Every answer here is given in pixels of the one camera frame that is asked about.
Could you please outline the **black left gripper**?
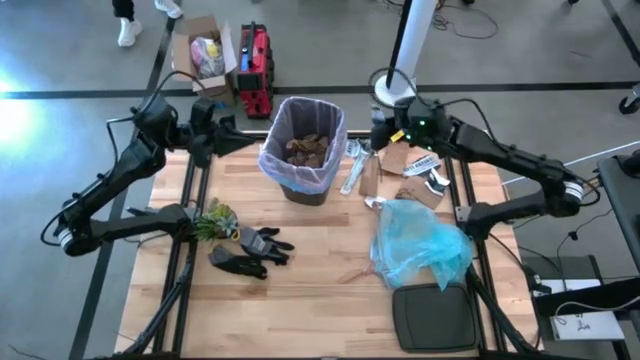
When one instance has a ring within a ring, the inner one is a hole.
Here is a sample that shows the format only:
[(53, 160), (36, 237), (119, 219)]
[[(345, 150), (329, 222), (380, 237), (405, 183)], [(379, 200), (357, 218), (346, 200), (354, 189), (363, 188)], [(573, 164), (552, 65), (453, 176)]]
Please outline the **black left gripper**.
[[(189, 120), (191, 155), (199, 168), (208, 168), (211, 155), (225, 156), (255, 143), (256, 139), (236, 127), (234, 117), (222, 117), (218, 123), (212, 118), (191, 118)], [(214, 137), (214, 147), (208, 138)]]

